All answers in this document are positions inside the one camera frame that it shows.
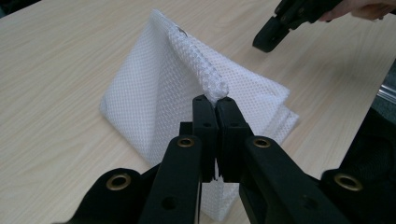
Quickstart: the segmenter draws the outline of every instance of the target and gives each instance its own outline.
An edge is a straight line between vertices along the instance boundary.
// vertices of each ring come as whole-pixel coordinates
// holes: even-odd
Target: light wood grain surface
[[[395,59],[396,17],[305,24],[266,54],[251,42],[278,2],[58,0],[1,19],[0,223],[66,221],[101,174],[149,168],[98,106],[154,8],[289,88],[300,120],[282,147],[315,177],[337,167]],[[225,221],[248,223],[240,200]]]

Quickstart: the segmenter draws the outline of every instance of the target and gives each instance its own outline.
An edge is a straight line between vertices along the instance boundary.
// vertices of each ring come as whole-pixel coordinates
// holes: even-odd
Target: white mesh fabric
[[[252,131],[279,144],[298,118],[283,105],[289,94],[285,87],[180,32],[157,10],[107,89],[100,110],[155,165],[178,135],[179,123],[191,121],[192,99],[203,93],[213,105],[227,94],[234,98]],[[221,178],[203,184],[202,209],[222,220],[236,196],[237,185],[224,184]]]

